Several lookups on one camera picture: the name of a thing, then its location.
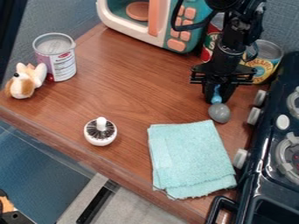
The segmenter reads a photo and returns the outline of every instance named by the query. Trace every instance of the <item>folded cloth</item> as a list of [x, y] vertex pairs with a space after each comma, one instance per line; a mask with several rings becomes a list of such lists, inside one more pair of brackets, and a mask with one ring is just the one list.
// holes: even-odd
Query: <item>folded cloth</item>
[[211, 120], [148, 129], [154, 187], [175, 199], [236, 186], [234, 169]]

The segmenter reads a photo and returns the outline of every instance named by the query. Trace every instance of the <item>wooden countertop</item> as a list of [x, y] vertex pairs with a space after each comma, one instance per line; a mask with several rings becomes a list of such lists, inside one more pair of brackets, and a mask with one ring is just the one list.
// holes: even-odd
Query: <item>wooden countertop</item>
[[[153, 192], [146, 131], [154, 123], [209, 119], [201, 86], [189, 84], [198, 57], [166, 51], [103, 24], [76, 42], [78, 73], [71, 80], [47, 82], [31, 99], [6, 98], [2, 92], [1, 118], [190, 223], [204, 223], [212, 199], [221, 194], [232, 198], [234, 191], [178, 201]], [[239, 87], [227, 103], [232, 120], [216, 125], [231, 159], [247, 144], [251, 129], [245, 121], [257, 89]], [[84, 125], [98, 116], [119, 130], [103, 148], [83, 137]], [[223, 213], [219, 223], [226, 219]]]

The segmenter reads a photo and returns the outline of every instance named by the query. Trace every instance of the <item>tin can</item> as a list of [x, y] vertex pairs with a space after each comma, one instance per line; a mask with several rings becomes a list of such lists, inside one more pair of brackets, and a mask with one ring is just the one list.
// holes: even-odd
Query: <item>tin can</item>
[[205, 63], [210, 61], [212, 57], [212, 51], [215, 48], [218, 35], [223, 30], [224, 16], [225, 16], [224, 12], [218, 13], [212, 19], [211, 23], [208, 26], [208, 30], [205, 37], [205, 43], [203, 45], [202, 52], [200, 55], [200, 59]]
[[[242, 64], [256, 68], [257, 73], [254, 76], [254, 84], [261, 84], [264, 83], [279, 66], [282, 60], [283, 50], [275, 43], [264, 39], [256, 40], [256, 44], [259, 47], [257, 58]], [[254, 49], [248, 47], [245, 54], [253, 55]]]
[[45, 63], [49, 81], [66, 81], [76, 72], [76, 43], [63, 33], [51, 32], [37, 37], [33, 49], [38, 63]]

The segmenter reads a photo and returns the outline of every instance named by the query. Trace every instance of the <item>stuffed animal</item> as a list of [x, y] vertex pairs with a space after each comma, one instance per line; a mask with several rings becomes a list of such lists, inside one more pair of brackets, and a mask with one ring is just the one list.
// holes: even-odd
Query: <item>stuffed animal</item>
[[33, 95], [36, 88], [40, 88], [46, 77], [46, 65], [40, 63], [37, 67], [18, 63], [17, 72], [6, 83], [5, 93], [16, 99], [25, 99]]

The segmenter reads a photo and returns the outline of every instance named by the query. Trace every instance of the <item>small gray ball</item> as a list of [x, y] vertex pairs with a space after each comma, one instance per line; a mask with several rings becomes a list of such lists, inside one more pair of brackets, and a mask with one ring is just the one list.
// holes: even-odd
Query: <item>small gray ball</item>
[[218, 123], [227, 123], [231, 118], [231, 110], [224, 103], [215, 103], [209, 108], [209, 116]]

